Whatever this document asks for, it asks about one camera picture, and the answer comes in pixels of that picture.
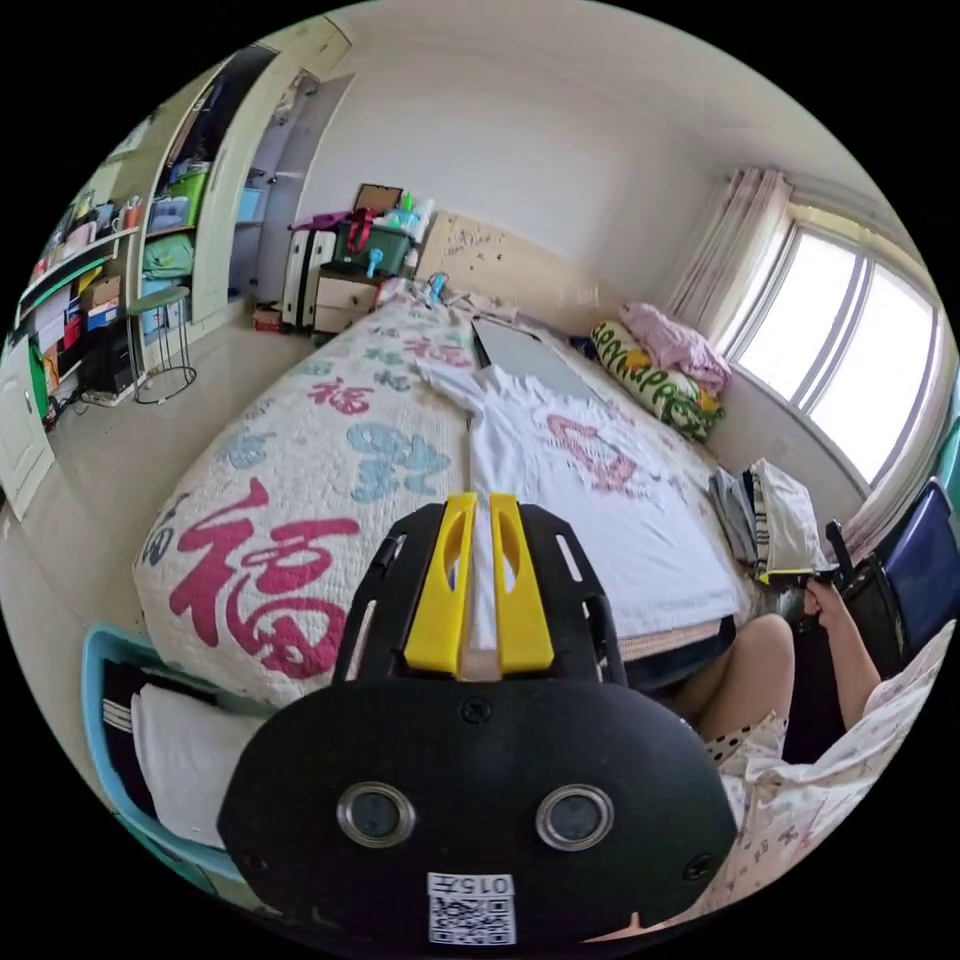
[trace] pillow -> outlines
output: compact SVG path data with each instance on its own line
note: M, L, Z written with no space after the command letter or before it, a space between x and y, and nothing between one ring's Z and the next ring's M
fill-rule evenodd
M604 320L591 334L600 365L648 413L688 440L703 443L723 417L723 408L692 377L663 370L615 320Z

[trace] tiled floor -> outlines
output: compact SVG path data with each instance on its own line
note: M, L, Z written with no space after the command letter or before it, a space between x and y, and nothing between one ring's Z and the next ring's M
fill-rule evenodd
M159 406L67 411L56 464L23 524L0 510L0 603L44 717L101 798L80 714L80 651L93 623L142 630L130 573L163 500L220 430L314 350L307 338L229 326L199 341L199 376Z

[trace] white t-shirt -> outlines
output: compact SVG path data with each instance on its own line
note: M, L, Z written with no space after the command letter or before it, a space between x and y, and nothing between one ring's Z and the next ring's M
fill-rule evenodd
M487 500L515 496L567 521L610 601L617 635L637 637L738 608L737 586L665 462L600 404L552 393L497 367L477 373L421 363L435 390L473 415L472 645L496 646Z

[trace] white towel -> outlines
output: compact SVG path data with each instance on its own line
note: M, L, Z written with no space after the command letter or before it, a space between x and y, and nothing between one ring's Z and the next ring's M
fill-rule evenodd
M133 744L157 819L171 833L223 849L217 817L259 717L147 684L130 705Z

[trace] blue chair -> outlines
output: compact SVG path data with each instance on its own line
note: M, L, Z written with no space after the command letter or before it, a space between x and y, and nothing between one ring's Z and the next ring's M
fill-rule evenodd
M960 548L951 513L939 480L931 479L896 542L878 557L897 604L904 666L960 616Z

